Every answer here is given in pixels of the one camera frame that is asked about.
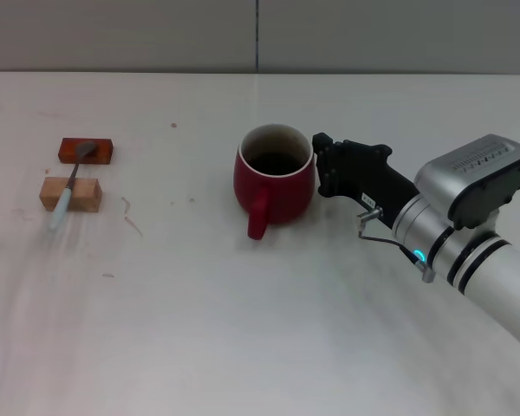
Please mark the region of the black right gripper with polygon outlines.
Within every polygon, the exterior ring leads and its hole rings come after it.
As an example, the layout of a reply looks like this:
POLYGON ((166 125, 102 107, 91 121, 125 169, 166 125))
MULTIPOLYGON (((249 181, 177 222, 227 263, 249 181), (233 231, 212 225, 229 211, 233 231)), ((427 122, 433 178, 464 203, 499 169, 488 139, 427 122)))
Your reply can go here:
POLYGON ((323 197, 348 197, 368 208, 369 203, 361 199, 366 195, 382 209, 380 221, 388 228, 419 194, 411 180, 387 163, 393 152, 387 145, 334 141, 326 133, 317 133, 312 146, 317 156, 318 193, 323 197))

